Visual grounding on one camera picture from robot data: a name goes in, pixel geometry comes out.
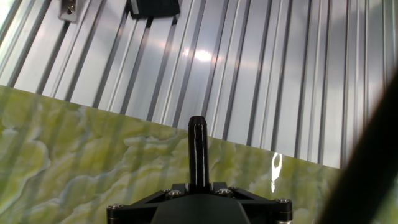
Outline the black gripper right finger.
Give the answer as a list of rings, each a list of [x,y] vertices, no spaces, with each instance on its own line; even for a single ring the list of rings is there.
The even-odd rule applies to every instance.
[[[213,194],[227,199],[228,215],[242,215],[246,223],[293,223],[292,202],[286,198],[266,199],[226,182],[213,182]]]

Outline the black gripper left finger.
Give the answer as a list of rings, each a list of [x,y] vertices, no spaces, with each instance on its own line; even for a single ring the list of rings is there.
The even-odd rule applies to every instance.
[[[186,184],[173,184],[170,189],[162,189],[130,205],[108,205],[106,223],[150,223],[162,203],[186,195]]]

